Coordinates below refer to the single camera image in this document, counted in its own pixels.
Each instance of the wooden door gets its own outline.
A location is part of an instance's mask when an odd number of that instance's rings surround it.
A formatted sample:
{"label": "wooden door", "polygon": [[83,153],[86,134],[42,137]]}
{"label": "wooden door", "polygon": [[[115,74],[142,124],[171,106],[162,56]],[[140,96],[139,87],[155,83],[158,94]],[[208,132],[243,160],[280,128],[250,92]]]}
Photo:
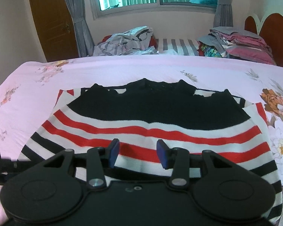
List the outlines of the wooden door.
{"label": "wooden door", "polygon": [[78,58],[71,15],[64,0],[29,0],[48,62]]}

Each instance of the blue pillow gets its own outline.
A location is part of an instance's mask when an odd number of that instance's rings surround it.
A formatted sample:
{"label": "blue pillow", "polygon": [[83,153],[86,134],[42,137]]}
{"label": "blue pillow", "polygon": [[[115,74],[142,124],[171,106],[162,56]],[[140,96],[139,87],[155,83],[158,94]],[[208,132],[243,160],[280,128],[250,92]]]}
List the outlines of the blue pillow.
{"label": "blue pillow", "polygon": [[190,3],[204,4],[204,5],[217,5],[217,0],[190,0]]}

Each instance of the wooden headboard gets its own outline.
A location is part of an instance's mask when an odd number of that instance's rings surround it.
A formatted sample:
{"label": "wooden headboard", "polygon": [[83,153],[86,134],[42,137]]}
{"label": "wooden headboard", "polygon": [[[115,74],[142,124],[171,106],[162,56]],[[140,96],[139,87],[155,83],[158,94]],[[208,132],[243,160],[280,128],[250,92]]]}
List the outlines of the wooden headboard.
{"label": "wooden headboard", "polygon": [[258,17],[249,16],[245,20],[245,30],[259,34],[271,47],[277,65],[283,67],[283,16],[272,13],[262,21],[263,24]]}

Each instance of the window frame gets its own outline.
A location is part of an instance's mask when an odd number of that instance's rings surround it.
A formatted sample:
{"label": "window frame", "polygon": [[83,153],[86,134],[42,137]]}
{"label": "window frame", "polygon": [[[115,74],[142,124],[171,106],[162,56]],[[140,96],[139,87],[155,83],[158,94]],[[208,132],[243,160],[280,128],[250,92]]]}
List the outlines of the window frame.
{"label": "window frame", "polygon": [[162,3],[161,0],[156,0],[156,3],[135,4],[123,7],[116,7],[104,11],[100,9],[100,0],[90,0],[90,4],[94,20],[129,13],[142,13],[153,11],[187,11],[201,13],[216,12],[216,6],[182,2]]}

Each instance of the window sill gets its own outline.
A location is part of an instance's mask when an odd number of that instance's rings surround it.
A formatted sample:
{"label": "window sill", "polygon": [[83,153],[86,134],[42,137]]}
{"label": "window sill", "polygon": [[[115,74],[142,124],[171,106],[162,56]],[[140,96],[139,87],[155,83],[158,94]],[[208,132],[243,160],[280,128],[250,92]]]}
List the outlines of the window sill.
{"label": "window sill", "polygon": [[216,12],[216,7],[203,6],[201,4],[190,5],[157,5],[156,3],[138,4],[124,7],[112,8],[109,10],[100,11],[101,14],[93,13],[94,20],[109,18],[119,15],[126,15],[131,13],[144,12],[160,12],[160,11],[184,11],[184,12],[199,12],[199,13],[213,13]]}

